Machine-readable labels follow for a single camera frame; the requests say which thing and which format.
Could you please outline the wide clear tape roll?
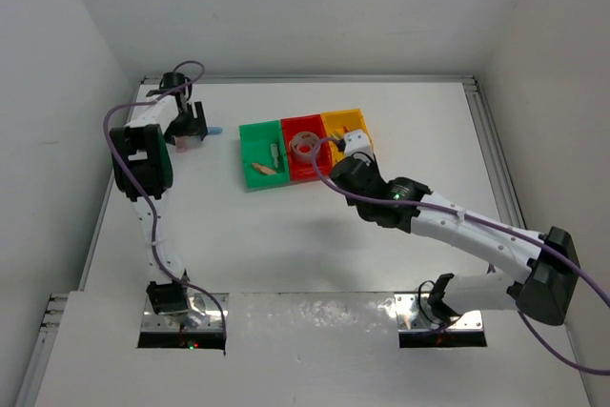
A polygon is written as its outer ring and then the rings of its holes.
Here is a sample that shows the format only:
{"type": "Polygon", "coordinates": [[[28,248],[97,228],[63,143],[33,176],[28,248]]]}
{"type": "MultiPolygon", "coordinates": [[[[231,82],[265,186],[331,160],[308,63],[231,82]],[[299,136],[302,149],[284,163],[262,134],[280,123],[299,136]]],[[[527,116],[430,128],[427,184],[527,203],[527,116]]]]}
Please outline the wide clear tape roll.
{"type": "Polygon", "coordinates": [[[314,132],[298,132],[289,142],[292,159],[301,164],[308,164],[312,161],[314,147],[320,138],[314,132]]]}

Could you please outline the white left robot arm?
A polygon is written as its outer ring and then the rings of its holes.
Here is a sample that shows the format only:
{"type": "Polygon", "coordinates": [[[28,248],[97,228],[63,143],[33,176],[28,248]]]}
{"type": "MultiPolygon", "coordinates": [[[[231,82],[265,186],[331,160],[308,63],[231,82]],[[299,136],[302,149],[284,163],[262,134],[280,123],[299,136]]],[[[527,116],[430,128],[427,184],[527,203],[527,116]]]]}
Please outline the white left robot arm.
{"type": "Polygon", "coordinates": [[[159,87],[146,94],[143,111],[122,127],[104,131],[111,149],[114,180],[131,201],[148,244],[152,280],[146,293],[156,315],[178,318],[191,309],[187,269],[177,249],[163,235],[162,208],[173,186],[168,148],[199,145],[209,134],[203,105],[191,100],[192,80],[179,71],[163,74],[159,87]]]}

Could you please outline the small clear tape roll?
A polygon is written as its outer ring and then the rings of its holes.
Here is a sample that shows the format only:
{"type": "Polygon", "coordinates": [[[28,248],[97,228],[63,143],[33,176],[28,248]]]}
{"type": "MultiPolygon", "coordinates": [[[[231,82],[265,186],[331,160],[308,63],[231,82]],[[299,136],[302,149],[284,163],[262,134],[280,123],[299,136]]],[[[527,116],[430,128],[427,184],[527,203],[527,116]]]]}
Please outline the small clear tape roll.
{"type": "Polygon", "coordinates": [[[312,149],[313,149],[312,144],[309,142],[299,142],[295,146],[295,150],[300,155],[310,155],[312,152],[312,149]]]}

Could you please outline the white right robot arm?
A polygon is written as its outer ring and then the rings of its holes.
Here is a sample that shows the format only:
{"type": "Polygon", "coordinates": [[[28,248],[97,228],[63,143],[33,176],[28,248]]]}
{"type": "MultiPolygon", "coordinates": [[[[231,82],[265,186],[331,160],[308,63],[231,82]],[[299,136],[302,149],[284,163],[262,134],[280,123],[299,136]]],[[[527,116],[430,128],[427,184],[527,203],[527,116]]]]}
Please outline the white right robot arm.
{"type": "Polygon", "coordinates": [[[565,230],[539,234],[468,213],[413,179],[384,180],[362,153],[339,161],[330,178],[363,220],[433,238],[494,267],[486,275],[441,275],[422,308],[429,319],[448,324],[472,310],[517,310],[542,324],[563,324],[579,262],[565,230]]]}

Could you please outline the pink eraser stick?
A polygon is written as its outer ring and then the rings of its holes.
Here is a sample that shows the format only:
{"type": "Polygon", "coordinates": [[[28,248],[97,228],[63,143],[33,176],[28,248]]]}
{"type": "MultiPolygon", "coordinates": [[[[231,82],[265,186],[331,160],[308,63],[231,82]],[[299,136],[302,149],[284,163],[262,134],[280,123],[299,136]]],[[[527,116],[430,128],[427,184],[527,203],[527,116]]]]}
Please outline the pink eraser stick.
{"type": "Polygon", "coordinates": [[[176,137],[175,149],[178,153],[185,153],[189,149],[188,139],[186,137],[176,137]]]}

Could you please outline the green eraser stick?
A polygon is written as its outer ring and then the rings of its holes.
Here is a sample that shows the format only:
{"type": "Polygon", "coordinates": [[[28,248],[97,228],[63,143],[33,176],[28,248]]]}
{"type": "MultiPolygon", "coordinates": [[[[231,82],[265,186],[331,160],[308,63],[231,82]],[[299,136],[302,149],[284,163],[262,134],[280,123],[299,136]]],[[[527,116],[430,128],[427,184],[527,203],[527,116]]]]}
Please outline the green eraser stick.
{"type": "Polygon", "coordinates": [[[280,151],[277,143],[272,143],[270,145],[270,152],[271,152],[271,157],[273,160],[273,169],[277,173],[283,173],[284,172],[283,157],[282,157],[281,151],[280,151]]]}

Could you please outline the orange eraser stick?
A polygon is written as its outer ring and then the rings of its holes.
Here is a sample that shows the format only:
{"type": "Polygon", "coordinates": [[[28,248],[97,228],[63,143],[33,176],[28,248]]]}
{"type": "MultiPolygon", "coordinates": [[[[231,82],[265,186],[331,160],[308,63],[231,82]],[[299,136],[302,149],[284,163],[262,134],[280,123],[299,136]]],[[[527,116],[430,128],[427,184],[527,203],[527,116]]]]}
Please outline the orange eraser stick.
{"type": "Polygon", "coordinates": [[[252,168],[263,175],[275,175],[277,171],[271,167],[265,166],[263,164],[253,162],[252,168]]]}

